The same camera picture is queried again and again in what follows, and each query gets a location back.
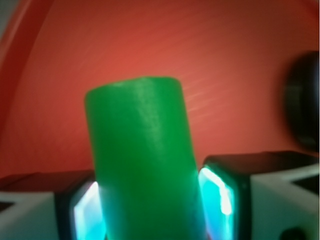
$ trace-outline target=red background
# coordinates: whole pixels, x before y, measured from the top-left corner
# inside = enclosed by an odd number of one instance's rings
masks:
[[[0,43],[0,176],[92,168],[85,93],[146,75],[181,81],[198,165],[301,152],[282,90],[308,50],[312,0],[22,0]]]

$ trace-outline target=glowing led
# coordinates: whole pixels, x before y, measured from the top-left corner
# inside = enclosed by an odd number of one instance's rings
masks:
[[[95,181],[73,209],[77,240],[103,240],[106,226]]]
[[[234,239],[233,190],[207,167],[198,177],[208,233],[212,239]]]

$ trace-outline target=green cylinder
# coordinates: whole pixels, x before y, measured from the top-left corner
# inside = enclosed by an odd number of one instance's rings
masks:
[[[205,240],[206,229],[179,81],[141,77],[85,97],[109,240]]]

